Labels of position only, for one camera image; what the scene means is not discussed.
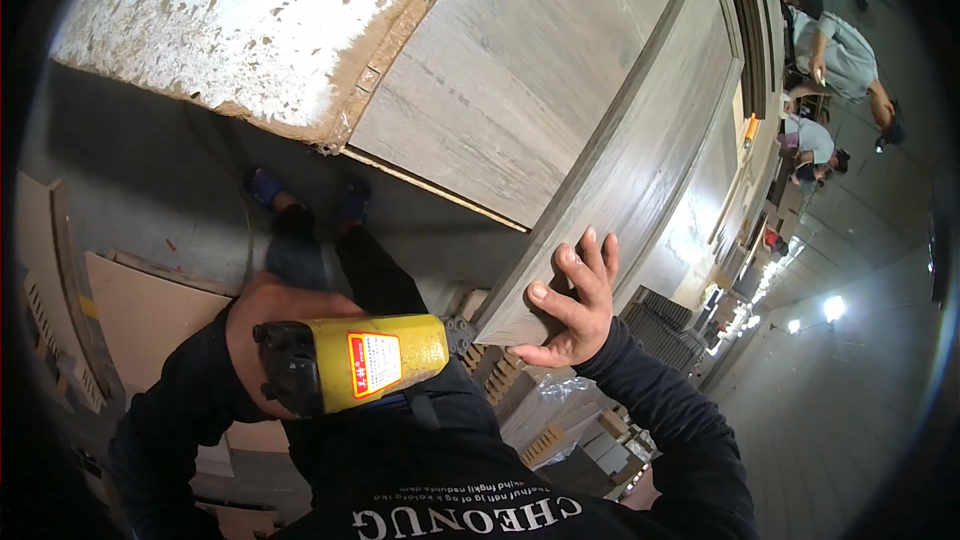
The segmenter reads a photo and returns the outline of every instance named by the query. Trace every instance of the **black long sleeve shirt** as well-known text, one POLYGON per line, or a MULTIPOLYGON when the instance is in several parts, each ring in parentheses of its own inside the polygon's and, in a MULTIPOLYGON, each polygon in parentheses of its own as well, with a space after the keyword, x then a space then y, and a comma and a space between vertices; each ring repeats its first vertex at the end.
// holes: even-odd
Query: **black long sleeve shirt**
MULTIPOLYGON (((216 444, 234 420, 265 418, 231 366, 225 319, 170 355, 111 442, 122 506, 140 540, 221 537, 194 506, 197 446, 216 444)), ((662 496, 651 510, 551 487, 502 442, 485 402, 440 393, 438 430, 418 427, 405 407, 349 409, 321 418, 329 423, 322 441, 291 437, 313 510, 276 537, 757 537, 734 432, 713 402, 644 353, 617 318, 600 352, 574 369, 626 406, 663 452, 654 467, 662 496)))

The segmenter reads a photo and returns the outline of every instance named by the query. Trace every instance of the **stacked wooden boards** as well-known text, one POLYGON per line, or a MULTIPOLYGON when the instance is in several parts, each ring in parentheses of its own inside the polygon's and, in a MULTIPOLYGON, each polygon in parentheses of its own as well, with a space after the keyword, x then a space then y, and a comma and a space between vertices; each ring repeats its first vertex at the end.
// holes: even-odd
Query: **stacked wooden boards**
POLYGON ((543 342, 549 320, 524 300, 554 278, 552 255, 588 225, 618 235, 613 310, 637 287, 644 257, 666 226, 714 127, 730 109, 743 65, 732 0, 670 0, 626 81, 534 228, 519 263, 493 289, 478 342, 543 342))
POLYGON ((347 148, 531 228, 668 1, 438 0, 347 148))

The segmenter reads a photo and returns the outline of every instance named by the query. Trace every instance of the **foot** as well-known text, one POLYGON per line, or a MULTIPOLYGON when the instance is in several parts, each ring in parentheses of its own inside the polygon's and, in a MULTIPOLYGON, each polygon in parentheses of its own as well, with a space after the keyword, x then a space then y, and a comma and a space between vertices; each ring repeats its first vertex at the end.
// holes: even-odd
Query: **foot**
POLYGON ((297 198, 287 191, 282 182, 263 167, 257 167, 246 178, 246 191, 254 200, 267 209, 282 212, 290 205, 301 204, 297 198))
POLYGON ((354 178, 347 182, 340 196, 340 236, 367 223, 370 197, 370 184, 366 180, 354 178))

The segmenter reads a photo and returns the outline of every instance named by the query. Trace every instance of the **red label sticker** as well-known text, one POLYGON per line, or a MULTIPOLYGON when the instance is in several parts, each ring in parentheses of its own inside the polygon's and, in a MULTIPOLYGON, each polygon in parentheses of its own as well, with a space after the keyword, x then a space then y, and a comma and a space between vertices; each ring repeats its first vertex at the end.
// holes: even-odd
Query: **red label sticker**
POLYGON ((403 378, 401 339, 387 333, 350 331, 346 335, 353 369, 353 397, 370 396, 403 378))

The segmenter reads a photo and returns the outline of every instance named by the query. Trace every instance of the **yellow tape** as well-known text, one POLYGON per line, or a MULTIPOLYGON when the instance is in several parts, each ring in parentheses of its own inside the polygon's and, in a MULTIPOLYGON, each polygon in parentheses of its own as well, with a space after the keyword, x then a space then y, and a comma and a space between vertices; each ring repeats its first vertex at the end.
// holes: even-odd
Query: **yellow tape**
POLYGON ((79 308, 83 311, 83 314, 88 318, 100 319, 97 316, 97 305, 94 304, 93 300, 86 296, 79 297, 79 308))

